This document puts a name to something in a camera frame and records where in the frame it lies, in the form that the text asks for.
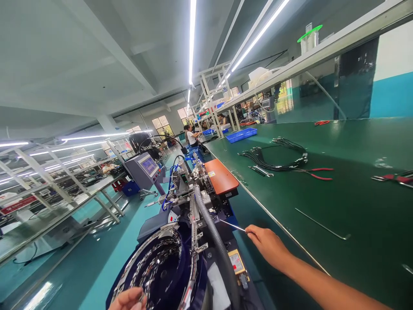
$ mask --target blue plastic tray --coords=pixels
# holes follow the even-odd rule
[[[247,129],[238,131],[237,133],[230,134],[229,136],[226,136],[226,138],[228,139],[228,141],[230,143],[234,143],[234,142],[237,142],[239,140],[248,138],[250,136],[254,136],[256,134],[257,134],[257,129],[247,128]]]
[[[207,130],[205,130],[205,131],[203,132],[203,134],[207,136],[207,135],[212,134],[214,131],[215,131],[215,130],[207,129]]]

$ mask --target green workbench surface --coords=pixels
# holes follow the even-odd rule
[[[370,179],[413,169],[413,119],[332,121],[317,127],[314,123],[252,127],[258,129],[255,136],[233,144],[219,139],[206,147],[330,275],[391,307],[413,309],[413,274],[402,266],[413,268],[413,189]],[[304,169],[334,168],[318,172],[334,180],[317,180],[296,172],[274,172],[274,177],[262,177],[248,168],[253,166],[250,159],[237,155],[254,146],[271,146],[271,139],[279,136],[308,148]],[[263,149],[263,154],[272,164],[287,164],[301,157],[284,147]],[[232,207],[235,215],[243,208]],[[339,239],[295,208],[335,233],[351,237]]]

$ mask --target blue bin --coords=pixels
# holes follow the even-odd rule
[[[123,188],[122,192],[125,194],[125,196],[130,197],[132,195],[137,194],[141,189],[139,186],[136,184],[134,180],[129,181]]]
[[[248,138],[250,136],[254,136],[256,134],[257,134],[257,129],[247,128],[247,129],[238,131],[237,133],[230,134],[229,136],[226,136],[226,138],[228,139],[228,141],[230,143],[234,143],[234,142],[237,142],[239,140]]]

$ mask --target monitor screen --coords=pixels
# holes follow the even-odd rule
[[[148,175],[151,175],[154,170],[158,169],[158,165],[154,162],[152,157],[149,157],[145,159],[144,161],[142,161],[141,165],[145,169],[145,171],[148,173]]]

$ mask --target cable bundle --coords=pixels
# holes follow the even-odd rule
[[[272,143],[277,144],[276,146],[285,146],[289,149],[293,149],[293,150],[296,150],[298,152],[301,152],[302,156],[299,159],[297,159],[296,161],[294,161],[290,164],[287,164],[287,165],[284,165],[284,166],[276,166],[276,165],[273,165],[273,164],[269,164],[265,161],[264,156],[262,155],[262,149],[260,147],[253,147],[249,151],[243,151],[242,153],[238,153],[238,155],[248,157],[254,163],[256,163],[258,166],[260,166],[264,169],[272,170],[272,171],[292,170],[292,169],[295,169],[298,166],[303,165],[306,162],[308,162],[308,154],[305,151],[305,148],[303,148],[301,145],[299,145],[295,142],[289,141],[285,138],[281,138],[281,137],[273,139]]]

